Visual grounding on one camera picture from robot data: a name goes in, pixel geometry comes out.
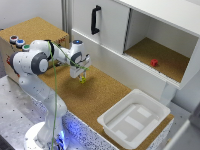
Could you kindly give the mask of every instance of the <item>cable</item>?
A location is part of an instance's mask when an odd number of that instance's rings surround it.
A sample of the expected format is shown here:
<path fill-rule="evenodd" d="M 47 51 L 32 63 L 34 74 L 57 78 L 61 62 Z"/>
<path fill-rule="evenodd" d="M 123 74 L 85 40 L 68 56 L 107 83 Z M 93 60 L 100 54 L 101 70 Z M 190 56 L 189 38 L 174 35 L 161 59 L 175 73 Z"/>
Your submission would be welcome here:
<path fill-rule="evenodd" d="M 53 59 L 53 55 L 51 53 L 51 48 L 50 48 L 50 44 L 48 42 L 48 46 L 49 46 L 49 51 L 51 54 L 51 59 L 53 62 L 53 68 L 54 68 L 54 74 L 55 74 L 55 116 L 54 116 L 54 124 L 53 124 L 53 137 L 52 137 L 52 145 L 51 145 L 51 150 L 53 150 L 53 142 L 54 142 L 54 131 L 55 131 L 55 124 L 56 124 L 56 116 L 57 116 L 57 77 L 56 77 L 56 67 L 54 64 L 54 59 Z"/>
<path fill-rule="evenodd" d="M 54 43 L 54 42 L 52 42 L 53 44 L 55 44 L 56 46 L 57 46 L 57 48 L 59 49 L 59 50 L 61 50 L 62 51 L 62 53 L 65 55 L 65 57 L 67 57 L 67 59 L 69 59 L 70 60 L 70 62 L 72 62 L 76 67 L 78 67 L 78 68 L 81 68 L 81 69 L 84 69 L 84 70 L 89 70 L 89 68 L 86 68 L 86 67 L 83 67 L 83 66 L 80 66 L 79 64 L 77 64 L 77 63 L 75 63 L 75 62 L 73 62 L 64 52 L 63 52 L 63 50 L 56 44 L 56 43 Z"/>

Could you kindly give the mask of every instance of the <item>black handle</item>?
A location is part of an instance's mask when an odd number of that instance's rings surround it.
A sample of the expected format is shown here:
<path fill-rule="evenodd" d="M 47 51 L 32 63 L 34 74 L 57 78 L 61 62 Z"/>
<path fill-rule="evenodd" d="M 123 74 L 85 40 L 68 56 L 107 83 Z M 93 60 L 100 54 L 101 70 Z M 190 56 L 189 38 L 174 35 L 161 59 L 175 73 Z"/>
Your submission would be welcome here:
<path fill-rule="evenodd" d="M 92 24 L 91 24 L 91 31 L 92 35 L 98 33 L 100 30 L 96 28 L 96 12 L 101 10 L 101 7 L 96 5 L 96 8 L 92 10 Z"/>

